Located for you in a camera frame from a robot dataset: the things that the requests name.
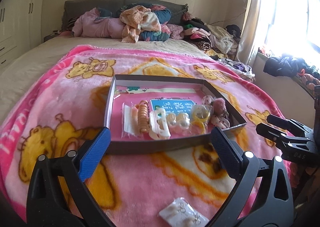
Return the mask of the small clear plastic bag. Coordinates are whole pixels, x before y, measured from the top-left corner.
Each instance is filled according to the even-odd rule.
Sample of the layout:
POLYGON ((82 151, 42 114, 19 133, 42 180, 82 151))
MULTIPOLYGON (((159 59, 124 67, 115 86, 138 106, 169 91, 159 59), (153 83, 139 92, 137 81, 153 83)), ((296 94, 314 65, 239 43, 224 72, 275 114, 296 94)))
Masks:
POLYGON ((134 105, 123 103, 122 106, 122 137, 133 138, 139 135, 138 109, 134 105))

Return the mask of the polka-dot pink scrunchie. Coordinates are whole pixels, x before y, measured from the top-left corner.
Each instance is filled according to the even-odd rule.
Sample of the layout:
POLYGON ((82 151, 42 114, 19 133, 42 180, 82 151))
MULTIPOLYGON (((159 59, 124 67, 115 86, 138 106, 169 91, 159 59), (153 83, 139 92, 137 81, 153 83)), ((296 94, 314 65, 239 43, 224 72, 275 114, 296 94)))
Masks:
POLYGON ((223 98, 204 96, 202 104, 210 107, 212 115, 209 121, 213 126, 221 129, 227 129, 231 126, 228 120, 229 113, 226 108, 226 101, 223 98))

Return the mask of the pile of mixed clothes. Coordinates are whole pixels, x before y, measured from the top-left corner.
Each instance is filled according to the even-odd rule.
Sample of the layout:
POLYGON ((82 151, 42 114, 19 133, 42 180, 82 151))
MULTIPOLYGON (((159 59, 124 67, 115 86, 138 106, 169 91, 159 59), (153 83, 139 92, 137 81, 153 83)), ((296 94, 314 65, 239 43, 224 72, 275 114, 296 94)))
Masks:
POLYGON ((241 30, 235 25, 225 28, 213 26, 192 16, 182 15, 180 24, 167 24, 172 39, 184 40, 211 57, 235 60, 240 43, 241 30))

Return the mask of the dark clothes on windowsill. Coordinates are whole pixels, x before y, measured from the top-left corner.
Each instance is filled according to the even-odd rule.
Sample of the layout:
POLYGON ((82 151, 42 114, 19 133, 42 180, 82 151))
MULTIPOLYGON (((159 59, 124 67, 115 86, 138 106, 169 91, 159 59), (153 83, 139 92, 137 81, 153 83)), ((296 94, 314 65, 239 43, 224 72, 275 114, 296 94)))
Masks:
POLYGON ((312 96, 315 95, 315 86, 319 85, 319 69, 309 66, 302 58, 289 55, 270 57, 263 72, 274 77, 289 77, 312 96))

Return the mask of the cream built-in wardrobe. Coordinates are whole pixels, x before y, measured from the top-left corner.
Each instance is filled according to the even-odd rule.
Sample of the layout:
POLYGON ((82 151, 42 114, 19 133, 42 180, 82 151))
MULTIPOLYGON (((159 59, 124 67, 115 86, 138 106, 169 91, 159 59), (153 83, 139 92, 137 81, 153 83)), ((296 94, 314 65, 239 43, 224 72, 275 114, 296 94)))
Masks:
POLYGON ((43 0, 1 1, 1 70, 42 43, 43 0))

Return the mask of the pink bear-print fleece blanket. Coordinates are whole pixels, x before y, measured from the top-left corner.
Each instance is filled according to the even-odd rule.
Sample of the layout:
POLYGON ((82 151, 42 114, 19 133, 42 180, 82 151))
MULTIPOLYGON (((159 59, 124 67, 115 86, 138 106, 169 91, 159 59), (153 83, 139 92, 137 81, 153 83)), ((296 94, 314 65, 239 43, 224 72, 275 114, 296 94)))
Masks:
MULTIPOLYGON (((22 219, 37 157, 64 155, 99 131, 116 74, 207 80, 231 95, 246 120, 234 135, 236 142, 262 158, 280 154, 255 130, 268 115, 281 116, 276 103, 223 64, 155 50, 78 45, 33 83, 1 122, 1 192, 22 219)), ((219 168, 213 149, 200 145, 151 155, 106 155, 86 185, 118 226, 165 226, 158 212, 168 202, 182 196, 209 217, 234 180, 219 168)))

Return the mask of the bag of clothes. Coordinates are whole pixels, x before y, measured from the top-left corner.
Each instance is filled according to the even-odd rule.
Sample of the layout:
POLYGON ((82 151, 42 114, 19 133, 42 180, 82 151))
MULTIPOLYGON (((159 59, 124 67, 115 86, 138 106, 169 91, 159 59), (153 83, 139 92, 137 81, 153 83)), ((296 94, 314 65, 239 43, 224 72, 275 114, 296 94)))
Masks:
POLYGON ((228 58, 218 59, 217 61, 235 72, 240 78, 251 83, 254 82, 255 74, 253 73, 253 70, 249 65, 246 65, 242 62, 233 61, 228 58))

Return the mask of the cream curtain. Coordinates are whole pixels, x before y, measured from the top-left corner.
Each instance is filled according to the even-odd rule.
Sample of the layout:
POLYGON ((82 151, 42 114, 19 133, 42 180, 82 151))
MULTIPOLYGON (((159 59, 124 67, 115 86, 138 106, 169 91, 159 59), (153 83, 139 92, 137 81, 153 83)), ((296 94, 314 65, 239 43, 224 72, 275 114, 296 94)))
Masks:
POLYGON ((261 0, 247 1, 244 25, 236 55, 240 62, 249 66, 252 66, 256 56, 256 51, 254 50, 254 40, 258 27, 260 6, 261 0))

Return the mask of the pink quilt bundle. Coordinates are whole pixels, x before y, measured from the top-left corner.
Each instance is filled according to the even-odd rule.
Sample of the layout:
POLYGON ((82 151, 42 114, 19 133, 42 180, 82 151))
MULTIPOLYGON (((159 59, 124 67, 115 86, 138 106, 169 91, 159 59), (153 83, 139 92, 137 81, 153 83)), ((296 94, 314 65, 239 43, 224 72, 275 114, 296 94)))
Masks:
POLYGON ((125 24, 119 18, 103 17, 95 7, 81 15, 74 23, 72 35, 87 38, 121 39, 125 24))

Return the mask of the white hair claw clip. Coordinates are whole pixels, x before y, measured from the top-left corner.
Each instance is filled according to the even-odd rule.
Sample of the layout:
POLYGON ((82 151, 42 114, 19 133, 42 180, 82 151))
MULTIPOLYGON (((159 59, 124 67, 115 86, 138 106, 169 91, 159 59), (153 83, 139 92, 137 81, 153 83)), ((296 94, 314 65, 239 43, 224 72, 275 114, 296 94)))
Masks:
POLYGON ((149 126, 149 136, 153 140, 159 141, 171 137, 166 111, 163 108, 157 108, 149 113, 149 126))

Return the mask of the orange floral cloth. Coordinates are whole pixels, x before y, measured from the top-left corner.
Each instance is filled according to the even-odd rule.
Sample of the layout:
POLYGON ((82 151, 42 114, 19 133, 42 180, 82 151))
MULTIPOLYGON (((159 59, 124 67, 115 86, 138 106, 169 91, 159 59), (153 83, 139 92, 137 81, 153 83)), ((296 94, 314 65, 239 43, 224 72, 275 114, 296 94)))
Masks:
POLYGON ((157 15, 141 5, 123 11, 119 19, 125 24, 122 31, 123 43, 136 43, 144 31, 161 32, 161 24, 157 15))

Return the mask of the bag of yellow bangles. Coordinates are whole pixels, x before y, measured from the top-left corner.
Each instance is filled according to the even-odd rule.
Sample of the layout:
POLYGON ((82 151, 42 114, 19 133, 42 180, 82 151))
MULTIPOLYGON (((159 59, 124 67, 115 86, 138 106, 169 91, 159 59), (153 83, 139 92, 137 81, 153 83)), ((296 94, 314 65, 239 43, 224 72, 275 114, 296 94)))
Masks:
POLYGON ((195 104, 190 111, 190 132, 193 135, 205 135, 212 115, 210 105, 195 104))

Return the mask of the orange spiral hair comb clip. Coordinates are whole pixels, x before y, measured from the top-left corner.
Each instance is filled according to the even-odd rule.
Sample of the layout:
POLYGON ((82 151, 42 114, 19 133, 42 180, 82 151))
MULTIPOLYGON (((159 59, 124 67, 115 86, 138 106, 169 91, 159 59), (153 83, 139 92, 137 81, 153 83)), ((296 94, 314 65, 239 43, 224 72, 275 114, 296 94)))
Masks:
POLYGON ((137 121, 137 133, 143 135, 149 131, 149 106, 147 100, 141 100, 133 106, 133 116, 137 121))

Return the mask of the beige bed sheet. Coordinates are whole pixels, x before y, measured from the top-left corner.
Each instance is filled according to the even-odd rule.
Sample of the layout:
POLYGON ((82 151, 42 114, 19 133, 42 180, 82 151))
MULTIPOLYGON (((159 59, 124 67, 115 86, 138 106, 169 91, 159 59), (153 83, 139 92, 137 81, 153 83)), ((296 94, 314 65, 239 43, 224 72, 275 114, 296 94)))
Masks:
POLYGON ((100 48, 155 50, 173 54, 191 55, 209 59, 196 46, 182 40, 165 42, 122 43, 119 39, 59 36, 31 49, 11 62, 1 72, 1 122, 44 73, 50 70, 64 55, 78 45, 100 48))

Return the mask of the dark grey headboard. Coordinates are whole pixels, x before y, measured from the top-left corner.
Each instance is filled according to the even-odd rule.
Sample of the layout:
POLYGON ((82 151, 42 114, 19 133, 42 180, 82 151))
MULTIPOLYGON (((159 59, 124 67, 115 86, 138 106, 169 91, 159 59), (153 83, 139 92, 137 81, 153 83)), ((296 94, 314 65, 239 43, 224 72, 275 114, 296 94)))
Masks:
POLYGON ((61 30, 67 31, 69 22, 78 19, 86 11, 101 7, 111 11, 113 15, 120 14, 120 9, 130 4, 157 4, 163 5, 171 12, 169 24, 180 25, 182 16, 188 12, 188 4, 180 5, 161 0, 67 0, 64 4, 61 30))

